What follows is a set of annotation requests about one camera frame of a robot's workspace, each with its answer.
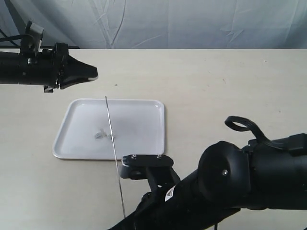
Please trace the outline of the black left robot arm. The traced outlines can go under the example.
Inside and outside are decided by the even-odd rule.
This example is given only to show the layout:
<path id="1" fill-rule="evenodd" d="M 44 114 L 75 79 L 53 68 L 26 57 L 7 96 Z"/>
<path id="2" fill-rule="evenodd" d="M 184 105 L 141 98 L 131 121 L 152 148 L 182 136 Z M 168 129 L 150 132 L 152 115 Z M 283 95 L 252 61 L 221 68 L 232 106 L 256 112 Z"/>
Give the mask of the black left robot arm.
<path id="1" fill-rule="evenodd" d="M 98 69 L 69 55 L 68 45 L 37 53 L 1 52 L 0 83 L 43 86 L 45 93 L 98 79 Z"/>

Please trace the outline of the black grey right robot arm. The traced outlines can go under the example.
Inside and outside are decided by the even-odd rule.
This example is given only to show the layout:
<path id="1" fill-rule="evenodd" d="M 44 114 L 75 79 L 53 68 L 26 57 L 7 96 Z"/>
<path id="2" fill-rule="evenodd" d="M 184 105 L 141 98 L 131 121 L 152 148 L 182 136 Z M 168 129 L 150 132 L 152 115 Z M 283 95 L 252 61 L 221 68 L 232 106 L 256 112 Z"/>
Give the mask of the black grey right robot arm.
<path id="1" fill-rule="evenodd" d="M 204 230 L 246 208 L 307 208 L 307 136 L 248 145 L 219 141 L 184 179 L 165 155 L 128 155 L 120 176 L 147 180 L 150 192 L 116 230 Z"/>

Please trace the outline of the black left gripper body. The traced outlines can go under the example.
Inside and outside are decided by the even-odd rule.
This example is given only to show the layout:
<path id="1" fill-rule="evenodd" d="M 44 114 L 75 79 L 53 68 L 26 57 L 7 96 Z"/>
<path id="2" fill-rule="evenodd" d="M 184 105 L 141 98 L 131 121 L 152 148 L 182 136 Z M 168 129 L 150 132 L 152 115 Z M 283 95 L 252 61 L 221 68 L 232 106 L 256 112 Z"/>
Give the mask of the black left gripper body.
<path id="1" fill-rule="evenodd" d="M 56 43 L 52 50 L 43 49 L 24 70 L 25 85 L 44 87 L 44 92 L 65 89 L 65 70 L 69 49 L 66 43 Z"/>

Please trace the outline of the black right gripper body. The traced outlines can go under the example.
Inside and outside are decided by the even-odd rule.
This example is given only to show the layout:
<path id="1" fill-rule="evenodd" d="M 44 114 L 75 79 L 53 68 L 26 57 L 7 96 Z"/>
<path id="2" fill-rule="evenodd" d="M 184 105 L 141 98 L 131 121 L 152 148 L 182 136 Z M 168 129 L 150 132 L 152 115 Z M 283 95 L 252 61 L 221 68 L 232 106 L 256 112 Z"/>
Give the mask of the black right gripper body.
<path id="1" fill-rule="evenodd" d="M 144 195 L 136 210 L 112 229 L 205 230 L 239 211 L 207 201 L 194 171 L 172 187 Z"/>

